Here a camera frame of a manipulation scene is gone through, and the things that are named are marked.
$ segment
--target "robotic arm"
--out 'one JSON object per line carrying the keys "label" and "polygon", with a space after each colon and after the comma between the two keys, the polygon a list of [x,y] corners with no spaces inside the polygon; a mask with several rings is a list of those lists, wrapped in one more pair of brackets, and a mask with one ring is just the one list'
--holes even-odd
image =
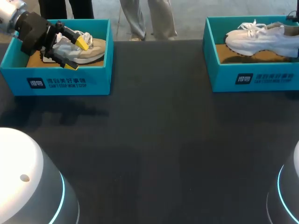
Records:
{"label": "robotic arm", "polygon": [[53,45],[56,36],[61,33],[73,44],[83,50],[88,50],[88,45],[83,38],[58,21],[55,25],[36,13],[26,11],[27,5],[22,0],[0,0],[0,30],[7,35],[19,32],[17,38],[22,41],[21,51],[32,55],[36,50],[44,51],[44,56],[52,58],[61,67],[77,70],[78,65],[59,54],[54,53]]}

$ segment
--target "blue led light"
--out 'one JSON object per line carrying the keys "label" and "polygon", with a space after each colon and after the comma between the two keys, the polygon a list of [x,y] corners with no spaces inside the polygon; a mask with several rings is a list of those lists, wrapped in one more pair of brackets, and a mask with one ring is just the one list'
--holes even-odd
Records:
{"label": "blue led light", "polygon": [[64,186],[64,178],[62,177],[62,175],[61,175],[61,180],[62,180],[62,196],[61,196],[61,201],[60,201],[59,207],[57,209],[57,212],[55,213],[54,217],[49,222],[49,224],[53,224],[55,222],[55,219],[57,218],[57,216],[58,216],[58,214],[59,214],[59,212],[61,210],[62,204],[64,203],[65,186]]}
{"label": "blue led light", "polygon": [[278,194],[279,194],[280,200],[281,200],[281,202],[282,202],[282,204],[283,204],[285,210],[289,213],[289,215],[293,218],[293,220],[294,220],[296,223],[299,224],[299,221],[292,215],[292,213],[290,212],[290,210],[287,208],[287,206],[286,206],[284,200],[282,199],[281,193],[280,193],[279,179],[280,179],[280,173],[281,173],[281,171],[282,171],[282,168],[280,169],[280,172],[279,172],[279,174],[278,174],[278,180],[277,180]]}

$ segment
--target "black table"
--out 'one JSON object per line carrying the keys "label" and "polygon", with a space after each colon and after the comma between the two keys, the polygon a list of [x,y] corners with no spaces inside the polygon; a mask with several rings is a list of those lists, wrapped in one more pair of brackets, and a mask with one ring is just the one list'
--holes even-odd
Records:
{"label": "black table", "polygon": [[104,97],[14,98],[1,78],[0,126],[40,144],[82,224],[266,224],[268,188],[299,140],[297,96],[212,93],[201,48],[115,42]]}

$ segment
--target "person's leg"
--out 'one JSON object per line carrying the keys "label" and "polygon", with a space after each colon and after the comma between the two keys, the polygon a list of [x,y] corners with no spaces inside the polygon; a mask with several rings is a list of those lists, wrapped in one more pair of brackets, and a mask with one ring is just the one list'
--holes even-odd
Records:
{"label": "person's leg", "polygon": [[177,36],[170,0],[148,0],[154,36],[157,40],[171,40]]}
{"label": "person's leg", "polygon": [[74,19],[94,19],[92,0],[69,0]]}
{"label": "person's leg", "polygon": [[132,37],[144,39],[145,22],[140,9],[139,0],[120,0],[122,10],[130,24]]}
{"label": "person's leg", "polygon": [[64,0],[38,0],[41,16],[47,20],[67,19]]}

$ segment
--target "shoe sole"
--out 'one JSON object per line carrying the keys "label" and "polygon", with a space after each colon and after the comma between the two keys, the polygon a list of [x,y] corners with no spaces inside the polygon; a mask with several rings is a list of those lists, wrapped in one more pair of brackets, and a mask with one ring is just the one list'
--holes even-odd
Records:
{"label": "shoe sole", "polygon": [[274,52],[278,56],[292,57],[292,58],[299,57],[299,49],[272,48],[272,49],[263,49],[263,50],[256,50],[256,51],[246,51],[246,50],[234,49],[234,48],[228,46],[227,43],[226,43],[226,46],[231,51],[233,51],[239,55],[243,55],[243,56],[253,56],[258,52],[269,50],[269,51]]}
{"label": "shoe sole", "polygon": [[[95,61],[97,61],[98,59],[102,58],[104,56],[104,54],[105,53],[97,55],[95,57],[91,57],[91,58],[73,58],[70,60],[77,64],[91,64],[91,63],[94,63]],[[52,59],[46,58],[45,56],[43,56],[43,62],[44,63],[56,63]]]}

